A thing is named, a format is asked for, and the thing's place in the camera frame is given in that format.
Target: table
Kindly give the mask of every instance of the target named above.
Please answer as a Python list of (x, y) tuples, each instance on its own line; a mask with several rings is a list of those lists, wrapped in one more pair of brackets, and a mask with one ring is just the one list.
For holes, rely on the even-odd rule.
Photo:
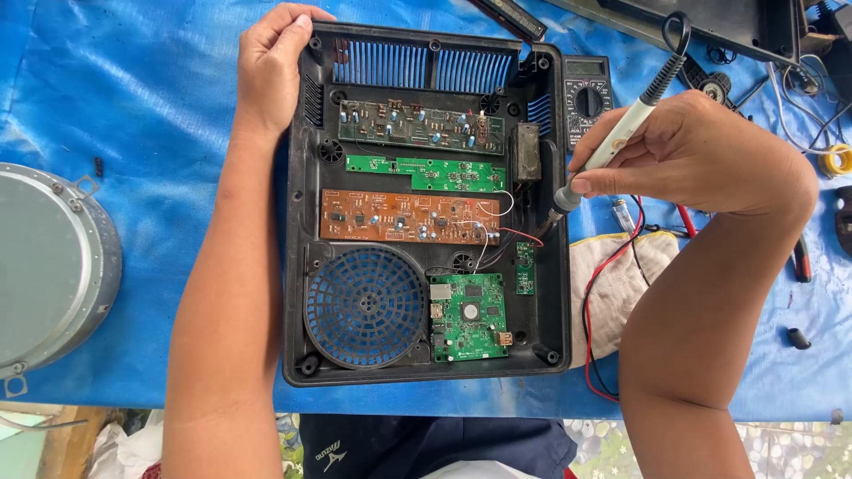
[[(340, 20), (510, 38), (464, 0), (308, 3)], [(564, 53), (609, 55), (616, 106), (633, 102), (668, 57), (540, 0), (521, 3), (549, 27), (546, 41)], [(93, 157), (103, 158), (96, 196), (124, 247), (124, 277), (112, 312), (78, 349), (27, 373), (29, 393), (20, 399), (163, 406), (170, 329), (225, 156), (237, 36), (273, 5), (13, 0), (0, 9), (0, 161), (76, 179), (94, 172)], [(764, 76), (763, 65), (750, 59), (713, 66), (703, 44), (695, 42), (690, 51), (706, 70), (730, 75), (736, 101)], [(680, 90), (675, 82), (669, 92)], [(824, 118), (835, 107), (825, 100), (802, 102)], [(791, 107), (785, 111), (793, 135), (813, 137), (814, 124)], [(781, 134), (770, 87), (743, 113)], [(279, 172), (278, 184), (285, 174)], [(828, 420), (833, 408), (852, 409), (852, 260), (834, 234), (831, 191), (850, 183), (821, 181), (820, 203), (805, 232), (814, 281), (796, 283), (789, 266), (775, 281), (731, 405), (738, 420)], [(584, 202), (572, 213), (571, 241), (618, 231), (611, 201)], [(653, 222), (682, 226), (673, 205), (648, 201), (647, 211)], [(706, 222), (700, 214), (695, 220), (699, 228)], [(786, 347), (787, 326), (802, 328), (814, 347)], [(602, 360), (609, 384), (616, 365), (617, 355)], [(701, 371), (695, 374), (700, 378)], [(620, 417), (617, 405), (589, 392), (581, 369), (534, 378), (312, 389), (294, 389), (279, 376), (274, 404), (301, 413)]]

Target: dark green circuit board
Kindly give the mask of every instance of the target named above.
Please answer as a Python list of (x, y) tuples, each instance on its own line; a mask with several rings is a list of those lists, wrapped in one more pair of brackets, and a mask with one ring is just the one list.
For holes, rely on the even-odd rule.
[(535, 256), (533, 243), (515, 243), (515, 292), (535, 294)]
[(400, 100), (341, 101), (338, 124), (341, 140), (492, 155), (505, 150), (503, 118), (403, 106)]
[(505, 190), (506, 169), (490, 163), (445, 159), (346, 155), (347, 171), (410, 175), (412, 189), (494, 193)]
[(435, 361), (509, 355), (501, 274), (450, 274), (429, 278), (429, 317)]

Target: fingernail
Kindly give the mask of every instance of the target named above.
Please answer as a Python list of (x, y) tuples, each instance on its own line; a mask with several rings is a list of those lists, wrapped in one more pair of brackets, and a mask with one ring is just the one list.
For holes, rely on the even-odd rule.
[(588, 193), (591, 191), (591, 182), (584, 178), (578, 178), (571, 182), (571, 189), (575, 193)]
[(303, 26), (305, 28), (311, 27), (311, 19), (305, 14), (301, 14), (296, 17), (296, 25)]

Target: black knob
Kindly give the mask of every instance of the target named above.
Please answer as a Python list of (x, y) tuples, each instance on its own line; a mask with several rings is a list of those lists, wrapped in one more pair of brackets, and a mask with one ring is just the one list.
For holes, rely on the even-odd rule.
[(577, 112), (585, 118), (594, 118), (603, 110), (603, 98), (590, 86), (581, 88), (574, 96)]

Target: tiled floor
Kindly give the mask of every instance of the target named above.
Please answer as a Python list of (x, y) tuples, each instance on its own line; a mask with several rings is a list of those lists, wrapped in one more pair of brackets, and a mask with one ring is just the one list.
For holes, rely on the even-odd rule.
[[(299, 415), (276, 419), (285, 479), (302, 478)], [(571, 470), (579, 479), (641, 478), (621, 421), (565, 419), (579, 445)], [(828, 423), (747, 423), (737, 431), (756, 479), (852, 479), (852, 426)]]

